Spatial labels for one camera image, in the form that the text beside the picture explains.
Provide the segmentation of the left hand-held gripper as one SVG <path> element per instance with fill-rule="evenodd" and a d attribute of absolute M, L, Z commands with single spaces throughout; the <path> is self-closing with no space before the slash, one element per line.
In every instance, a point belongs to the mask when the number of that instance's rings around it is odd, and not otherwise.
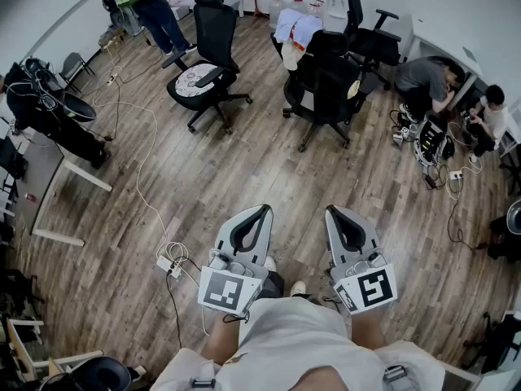
<path fill-rule="evenodd" d="M 207 266 L 200 273 L 198 303 L 234 317 L 246 317 L 269 271 L 264 266 L 274 214 L 260 204 L 236 214 L 219 230 Z M 252 255 L 252 259 L 239 255 Z"/>

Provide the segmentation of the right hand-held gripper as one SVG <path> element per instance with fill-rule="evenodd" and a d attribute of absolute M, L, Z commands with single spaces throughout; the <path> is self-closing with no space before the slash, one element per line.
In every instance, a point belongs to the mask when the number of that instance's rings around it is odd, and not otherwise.
<path fill-rule="evenodd" d="M 379 238 L 374 225 L 351 209 L 335 205 L 326 207 L 325 223 L 335 265 L 331 269 L 333 289 L 348 312 L 360 314 L 395 301 L 398 294 L 394 266 L 377 248 Z"/>

